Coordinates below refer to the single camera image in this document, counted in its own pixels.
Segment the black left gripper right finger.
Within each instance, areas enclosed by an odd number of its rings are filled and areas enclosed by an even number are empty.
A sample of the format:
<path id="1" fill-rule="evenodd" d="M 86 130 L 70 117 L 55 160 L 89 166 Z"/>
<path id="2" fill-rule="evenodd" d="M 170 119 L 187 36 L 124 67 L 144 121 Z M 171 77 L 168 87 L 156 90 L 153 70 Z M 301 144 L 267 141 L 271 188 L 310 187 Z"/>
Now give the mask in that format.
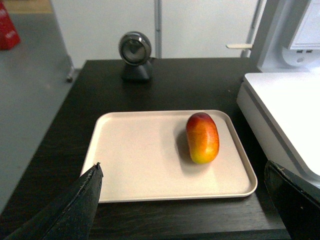
<path id="1" fill-rule="evenodd" d="M 320 189 L 283 166 L 267 161 L 264 182 L 291 239 L 320 238 Z"/>

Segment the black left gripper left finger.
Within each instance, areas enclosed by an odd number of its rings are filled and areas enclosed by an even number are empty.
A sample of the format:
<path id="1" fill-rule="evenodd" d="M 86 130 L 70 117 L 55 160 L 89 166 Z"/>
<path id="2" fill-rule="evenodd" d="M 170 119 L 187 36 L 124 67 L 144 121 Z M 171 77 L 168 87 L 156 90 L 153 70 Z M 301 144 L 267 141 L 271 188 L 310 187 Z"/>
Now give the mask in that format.
<path id="1" fill-rule="evenodd" d="M 6 239 L 87 240 L 96 215 L 102 180 L 103 171 L 98 162 Z"/>

